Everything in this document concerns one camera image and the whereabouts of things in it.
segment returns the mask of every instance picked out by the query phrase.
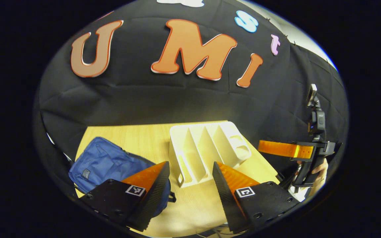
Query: letter m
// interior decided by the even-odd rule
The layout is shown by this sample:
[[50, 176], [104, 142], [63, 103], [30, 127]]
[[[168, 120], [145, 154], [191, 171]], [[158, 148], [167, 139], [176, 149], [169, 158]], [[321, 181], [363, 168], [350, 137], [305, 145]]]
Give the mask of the letter m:
[[235, 39], [220, 34], [203, 45], [196, 23], [173, 19], [169, 20], [166, 26], [170, 28], [170, 35], [160, 60], [151, 65], [154, 73], [174, 74], [178, 72], [179, 65], [176, 60], [180, 52], [185, 74], [193, 72], [206, 59], [204, 65], [196, 71], [196, 75], [209, 80], [221, 78], [224, 62], [229, 52], [237, 46]]

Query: black cloth backdrop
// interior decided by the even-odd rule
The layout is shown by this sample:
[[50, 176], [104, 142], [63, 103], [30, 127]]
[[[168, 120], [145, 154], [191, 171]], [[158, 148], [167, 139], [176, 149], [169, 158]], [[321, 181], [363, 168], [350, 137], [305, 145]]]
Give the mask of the black cloth backdrop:
[[[234, 22], [238, 10], [257, 19], [255, 33]], [[151, 71], [150, 66], [160, 58], [169, 35], [165, 25], [169, 19], [197, 23], [203, 43], [220, 33], [236, 39], [237, 47], [231, 50], [219, 81], [201, 79], [196, 70], [186, 75], [180, 56], [176, 74]], [[75, 75], [70, 66], [72, 42], [91, 32], [83, 60], [93, 62], [95, 31], [115, 20], [124, 20], [124, 24], [112, 37], [107, 70], [95, 78]], [[271, 34], [281, 42], [277, 56], [271, 53]], [[263, 64], [251, 85], [242, 88], [236, 80], [245, 72], [251, 53], [261, 56]], [[60, 181], [60, 187], [65, 186], [65, 193], [75, 196], [62, 152], [75, 158], [87, 126], [228, 120], [256, 148], [259, 140], [311, 141], [307, 135], [310, 110], [305, 104], [310, 83], [317, 85], [326, 114], [327, 140], [346, 144], [349, 110], [339, 73], [316, 54], [290, 43], [257, 12], [234, 0], [205, 1], [201, 8], [138, 0], [78, 31], [55, 54], [36, 95], [35, 139], [41, 143], [41, 160], [51, 176]], [[56, 156], [43, 152], [52, 146], [45, 131], [62, 151]], [[336, 169], [343, 150], [329, 165], [329, 174]], [[278, 172], [292, 171], [289, 168], [296, 166], [288, 158], [263, 156]]]

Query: wooden table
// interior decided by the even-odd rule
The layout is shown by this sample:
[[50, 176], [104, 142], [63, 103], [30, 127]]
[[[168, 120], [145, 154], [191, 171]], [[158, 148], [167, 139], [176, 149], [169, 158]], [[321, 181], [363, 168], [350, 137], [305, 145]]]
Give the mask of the wooden table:
[[[88, 127], [77, 149], [76, 159], [95, 137], [103, 137], [120, 146], [125, 151], [140, 155], [158, 164], [169, 161], [168, 149], [170, 128], [175, 125], [209, 123], [176, 123], [154, 125], [127, 125]], [[247, 140], [252, 156], [237, 169], [257, 182], [279, 181], [276, 170]], [[149, 226], [139, 234], [151, 237], [178, 237], [204, 232], [227, 222], [214, 180], [179, 188], [178, 182], [170, 172], [171, 191], [177, 201], [169, 202], [167, 208], [151, 219]]]

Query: white wall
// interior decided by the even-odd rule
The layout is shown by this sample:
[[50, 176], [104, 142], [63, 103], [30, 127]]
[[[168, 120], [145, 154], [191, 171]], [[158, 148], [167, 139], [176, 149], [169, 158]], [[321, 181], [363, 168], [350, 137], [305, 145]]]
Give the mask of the white wall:
[[314, 42], [314, 40], [311, 39], [310, 36], [308, 36], [298, 27], [288, 22], [287, 20], [281, 18], [279, 15], [274, 14], [274, 12], [271, 12], [268, 9], [263, 8], [262, 6], [256, 3], [253, 3], [251, 1], [246, 1], [246, 0], [237, 0], [237, 1], [247, 5], [251, 9], [254, 9], [254, 11], [258, 12], [263, 17], [270, 18], [270, 22], [274, 26], [276, 26], [283, 34], [287, 35], [287, 39], [289, 40], [289, 42], [291, 43], [295, 42], [296, 45], [299, 45], [317, 54], [319, 57], [322, 57], [333, 68], [336, 69], [333, 62], [328, 57], [328, 55], [324, 52], [324, 50], [322, 50], [322, 48], [319, 45], [317, 45], [316, 42]]

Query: blue bag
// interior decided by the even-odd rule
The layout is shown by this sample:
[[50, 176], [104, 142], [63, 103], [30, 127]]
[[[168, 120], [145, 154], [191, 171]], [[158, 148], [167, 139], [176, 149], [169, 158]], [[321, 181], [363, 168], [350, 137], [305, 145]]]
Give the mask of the blue bag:
[[[108, 179], [122, 181], [153, 165], [155, 163], [128, 153], [102, 137], [95, 137], [70, 168], [68, 176], [82, 193], [88, 193]], [[170, 189], [170, 180], [167, 180], [162, 200], [153, 217], [167, 207], [167, 202], [176, 201]]]

